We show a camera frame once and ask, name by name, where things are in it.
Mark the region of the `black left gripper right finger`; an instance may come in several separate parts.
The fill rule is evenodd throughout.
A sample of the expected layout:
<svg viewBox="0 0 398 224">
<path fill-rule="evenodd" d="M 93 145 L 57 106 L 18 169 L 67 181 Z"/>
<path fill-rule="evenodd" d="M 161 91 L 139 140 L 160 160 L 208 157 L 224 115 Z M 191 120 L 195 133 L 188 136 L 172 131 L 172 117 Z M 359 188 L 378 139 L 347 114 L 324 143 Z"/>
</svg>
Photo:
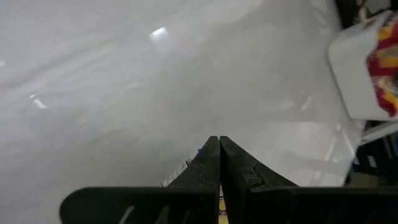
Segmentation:
<svg viewBox="0 0 398 224">
<path fill-rule="evenodd" d="M 398 188 L 299 187 L 220 137 L 229 224 L 398 224 Z"/>
</svg>

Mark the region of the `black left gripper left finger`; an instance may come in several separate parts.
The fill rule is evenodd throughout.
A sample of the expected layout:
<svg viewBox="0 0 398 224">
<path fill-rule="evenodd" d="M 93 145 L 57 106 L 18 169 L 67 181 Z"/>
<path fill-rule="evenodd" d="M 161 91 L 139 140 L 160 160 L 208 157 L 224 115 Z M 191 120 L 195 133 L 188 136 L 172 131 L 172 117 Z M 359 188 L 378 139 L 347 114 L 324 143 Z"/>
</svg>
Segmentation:
<svg viewBox="0 0 398 224">
<path fill-rule="evenodd" d="M 86 187 L 60 204 L 61 224 L 218 224 L 220 140 L 211 136 L 165 187 Z"/>
</svg>

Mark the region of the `red Maruchan noodle pack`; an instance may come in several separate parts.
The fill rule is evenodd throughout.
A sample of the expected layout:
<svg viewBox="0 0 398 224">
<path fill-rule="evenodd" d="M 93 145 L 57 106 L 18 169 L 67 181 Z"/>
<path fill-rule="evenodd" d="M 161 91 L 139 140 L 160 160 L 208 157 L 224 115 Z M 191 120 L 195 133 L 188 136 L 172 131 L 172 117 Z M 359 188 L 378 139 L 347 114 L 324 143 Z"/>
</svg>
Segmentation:
<svg viewBox="0 0 398 224">
<path fill-rule="evenodd" d="M 393 77 L 398 72 L 398 16 L 387 19 L 377 33 L 377 43 L 366 59 L 371 77 Z"/>
<path fill-rule="evenodd" d="M 390 76 L 372 77 L 378 105 L 389 117 L 398 114 L 398 84 Z"/>
</svg>

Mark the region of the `white plastic bin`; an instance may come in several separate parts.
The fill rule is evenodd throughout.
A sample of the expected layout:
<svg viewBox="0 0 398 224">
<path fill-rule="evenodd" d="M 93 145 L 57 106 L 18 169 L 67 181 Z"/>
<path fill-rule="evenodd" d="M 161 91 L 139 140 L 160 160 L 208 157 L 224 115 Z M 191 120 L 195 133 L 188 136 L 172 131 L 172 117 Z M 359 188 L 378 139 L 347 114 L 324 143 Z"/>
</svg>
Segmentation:
<svg viewBox="0 0 398 224">
<path fill-rule="evenodd" d="M 366 65 L 367 57 L 376 48 L 378 30 L 392 14 L 384 11 L 341 31 L 328 47 L 330 67 L 352 119 L 398 121 L 398 115 L 390 116 L 379 106 Z"/>
</svg>

